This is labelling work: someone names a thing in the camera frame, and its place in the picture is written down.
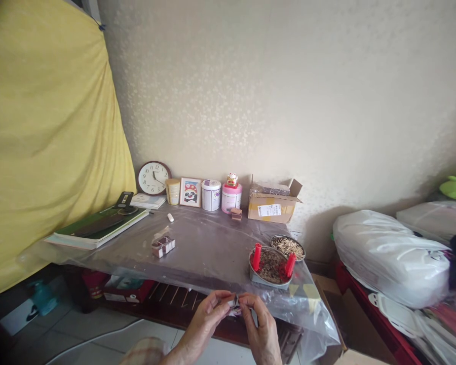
clock hand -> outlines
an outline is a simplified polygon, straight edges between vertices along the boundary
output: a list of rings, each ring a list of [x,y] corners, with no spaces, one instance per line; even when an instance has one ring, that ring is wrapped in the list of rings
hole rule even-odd
[[[161,181],[159,181],[159,180],[156,179],[156,173],[155,173],[155,171],[153,171],[152,173],[154,174],[154,180],[160,182],[163,186],[165,186],[165,184],[163,184]]]

white bag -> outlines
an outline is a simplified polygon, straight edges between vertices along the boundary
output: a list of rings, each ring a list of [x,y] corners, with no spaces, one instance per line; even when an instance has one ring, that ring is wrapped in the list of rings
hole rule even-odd
[[[449,248],[441,243],[371,210],[338,217],[333,234],[339,257],[367,288],[415,309],[447,295],[449,261],[441,251]]]
[[[397,219],[424,237],[449,246],[456,235],[456,201],[419,204],[397,212]]]

yellow cloth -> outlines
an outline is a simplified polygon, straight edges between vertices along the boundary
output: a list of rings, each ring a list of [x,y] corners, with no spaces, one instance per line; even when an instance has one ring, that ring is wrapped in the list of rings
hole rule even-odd
[[[1,0],[0,292],[44,266],[23,249],[135,189],[98,25],[62,0]]]

plaid fabric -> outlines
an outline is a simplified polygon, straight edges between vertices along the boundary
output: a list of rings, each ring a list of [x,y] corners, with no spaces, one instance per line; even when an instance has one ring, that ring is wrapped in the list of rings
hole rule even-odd
[[[147,337],[125,354],[120,365],[157,365],[168,353],[167,343],[156,337]]]

blue bottle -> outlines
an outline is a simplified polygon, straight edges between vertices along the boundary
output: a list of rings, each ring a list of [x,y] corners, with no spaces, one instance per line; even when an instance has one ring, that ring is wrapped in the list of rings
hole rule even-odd
[[[33,286],[35,289],[32,301],[37,306],[37,310],[41,316],[47,315],[56,308],[57,298],[54,296],[49,286],[45,285],[42,280],[34,281],[28,286]]]

